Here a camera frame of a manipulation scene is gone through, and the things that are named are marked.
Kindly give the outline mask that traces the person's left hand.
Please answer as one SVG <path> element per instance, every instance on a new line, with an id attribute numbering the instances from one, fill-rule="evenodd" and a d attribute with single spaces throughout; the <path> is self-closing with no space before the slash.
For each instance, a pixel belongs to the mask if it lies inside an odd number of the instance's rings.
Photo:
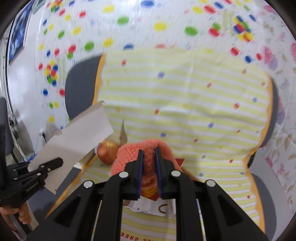
<path id="1" fill-rule="evenodd" d="M 1 215 L 4 218 L 7 225 L 12 229 L 13 231 L 17 231 L 17 228 L 13 224 L 13 222 L 10 219 L 10 215 L 18 214 L 18 219 L 22 224 L 24 225 L 30 225 L 32 222 L 32 218 L 30 215 L 29 207 L 27 202 L 22 204 L 19 208 L 11 208 L 9 205 L 2 206 L 0 208 Z"/>

